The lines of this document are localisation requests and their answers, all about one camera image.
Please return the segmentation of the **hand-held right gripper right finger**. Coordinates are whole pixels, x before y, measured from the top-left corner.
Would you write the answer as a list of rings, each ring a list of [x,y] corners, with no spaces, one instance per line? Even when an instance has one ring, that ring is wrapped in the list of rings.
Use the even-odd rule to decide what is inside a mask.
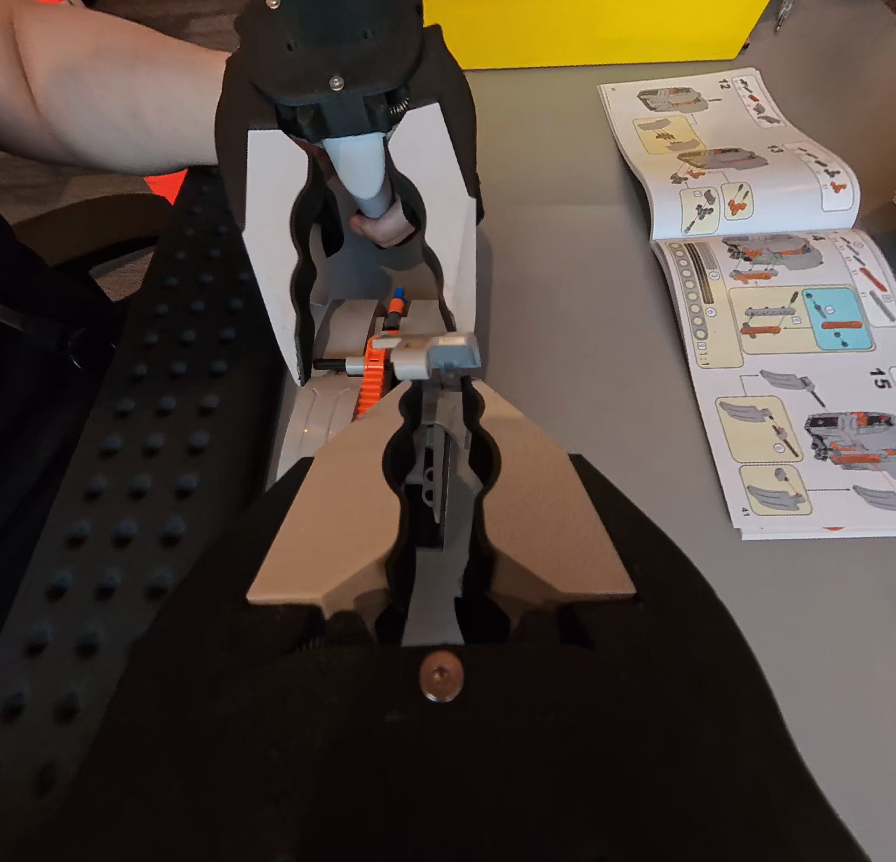
[[[455,615],[464,642],[504,642],[522,617],[635,598],[566,449],[480,379],[462,381],[480,482]]]

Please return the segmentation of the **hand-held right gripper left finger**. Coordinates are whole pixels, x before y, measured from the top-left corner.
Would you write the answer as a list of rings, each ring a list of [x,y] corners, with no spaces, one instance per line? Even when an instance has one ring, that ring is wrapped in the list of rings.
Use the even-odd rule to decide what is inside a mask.
[[[416,576],[402,488],[419,427],[420,382],[406,380],[316,452],[250,604],[358,613],[380,642],[400,644]]]

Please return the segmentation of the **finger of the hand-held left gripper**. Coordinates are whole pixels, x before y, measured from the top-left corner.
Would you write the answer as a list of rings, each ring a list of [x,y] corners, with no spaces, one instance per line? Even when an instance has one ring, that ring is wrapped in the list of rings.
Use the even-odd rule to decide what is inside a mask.
[[[465,182],[439,103],[407,110],[386,142],[396,195],[415,214],[443,317],[476,329],[476,198]]]
[[[243,241],[288,372],[305,386],[312,369],[317,269],[312,229],[326,200],[315,158],[279,130],[247,135]]]

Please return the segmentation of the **grey orange toy brick vehicle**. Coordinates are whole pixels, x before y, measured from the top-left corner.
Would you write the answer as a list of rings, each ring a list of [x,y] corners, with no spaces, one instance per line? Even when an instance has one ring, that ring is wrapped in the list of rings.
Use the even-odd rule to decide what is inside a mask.
[[[466,375],[480,368],[476,336],[447,332],[435,300],[405,302],[392,338],[383,331],[385,312],[385,304],[375,299],[336,299],[326,307],[312,306],[312,375],[304,386],[286,377],[267,487],[301,458],[314,456],[359,412],[369,341],[374,341],[374,352],[386,354],[385,394],[402,381]]]

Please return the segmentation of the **person's left forearm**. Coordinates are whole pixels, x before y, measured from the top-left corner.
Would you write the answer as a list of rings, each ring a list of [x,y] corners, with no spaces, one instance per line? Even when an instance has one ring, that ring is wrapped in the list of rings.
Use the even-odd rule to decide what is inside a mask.
[[[1,0],[1,150],[139,176],[215,165],[228,58],[105,13]]]

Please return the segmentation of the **grey desk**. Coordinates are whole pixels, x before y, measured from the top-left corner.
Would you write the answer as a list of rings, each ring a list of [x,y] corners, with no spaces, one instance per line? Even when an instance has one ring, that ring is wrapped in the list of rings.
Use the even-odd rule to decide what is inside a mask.
[[[894,14],[881,0],[798,0],[779,33],[763,19],[732,62],[469,72],[483,376],[700,568],[827,799],[868,856],[894,860],[894,540],[739,538],[642,188],[599,102],[602,83],[740,65],[853,168],[862,225],[893,228]]]

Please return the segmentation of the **person's left hand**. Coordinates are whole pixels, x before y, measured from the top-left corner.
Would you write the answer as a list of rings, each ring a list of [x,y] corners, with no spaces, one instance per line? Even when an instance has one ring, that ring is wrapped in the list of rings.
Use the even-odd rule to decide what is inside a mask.
[[[400,200],[395,200],[380,217],[356,212],[349,220],[350,230],[380,249],[392,249],[408,241],[419,229],[406,217]]]

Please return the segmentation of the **yellow plastic bin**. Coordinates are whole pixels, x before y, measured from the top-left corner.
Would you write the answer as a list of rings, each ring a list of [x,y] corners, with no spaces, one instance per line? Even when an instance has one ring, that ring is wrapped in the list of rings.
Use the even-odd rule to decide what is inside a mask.
[[[770,0],[423,0],[465,70],[729,61]]]

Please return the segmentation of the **open instruction booklet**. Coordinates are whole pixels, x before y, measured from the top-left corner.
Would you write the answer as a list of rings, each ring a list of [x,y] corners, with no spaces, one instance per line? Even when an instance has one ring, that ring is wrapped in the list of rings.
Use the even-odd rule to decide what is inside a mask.
[[[894,272],[759,71],[599,85],[744,540],[895,534]]]

